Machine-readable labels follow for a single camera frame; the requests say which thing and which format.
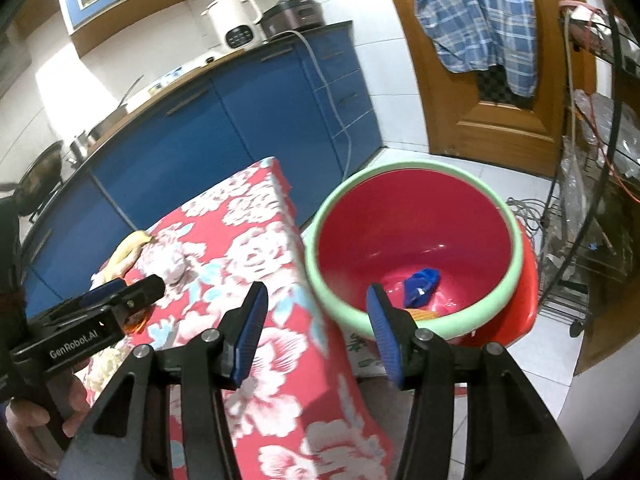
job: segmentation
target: electric kettle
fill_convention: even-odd
[[[254,19],[244,11],[242,4],[245,3],[254,8]],[[262,31],[257,25],[262,19],[262,13],[255,0],[216,0],[209,4],[202,15],[208,15],[211,20],[220,41],[219,51],[222,56],[240,48],[248,50],[262,43]]]

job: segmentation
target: floral tablecloth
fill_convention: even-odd
[[[319,310],[306,281],[303,247],[274,158],[266,158],[165,216],[126,275],[151,274],[158,251],[184,254],[187,270],[167,287],[146,330],[110,354],[135,345],[180,346],[218,325],[253,281],[269,291],[269,313],[247,380],[224,392],[226,416],[245,479],[386,479],[391,444],[364,406],[338,327]],[[110,375],[95,358],[84,382],[90,400]],[[186,479],[180,388],[170,395],[174,478]]]

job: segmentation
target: blue cloth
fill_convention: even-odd
[[[503,65],[511,91],[536,89],[533,0],[415,0],[415,15],[450,72]]]
[[[420,308],[429,303],[440,283],[440,273],[435,269],[419,270],[404,280],[404,307]]]

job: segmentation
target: plaid shirt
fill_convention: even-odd
[[[533,0],[415,0],[415,15],[450,72],[503,65],[514,94],[536,89]]]

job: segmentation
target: blue object in bucket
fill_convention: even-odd
[[[429,303],[440,283],[440,273],[435,269],[419,270],[404,280],[404,307],[420,308]]]

